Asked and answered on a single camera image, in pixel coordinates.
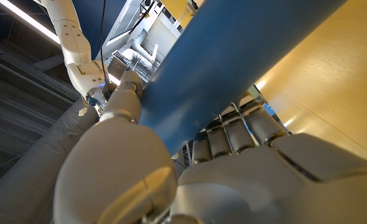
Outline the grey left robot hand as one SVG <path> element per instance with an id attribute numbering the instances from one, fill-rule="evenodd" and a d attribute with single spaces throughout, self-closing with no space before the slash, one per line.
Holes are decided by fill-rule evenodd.
<path id="1" fill-rule="evenodd" d="M 178 175 L 139 124 L 142 83 L 123 74 L 57 177 L 55 223 L 367 223 L 367 161 L 308 134 L 274 137 Z"/>

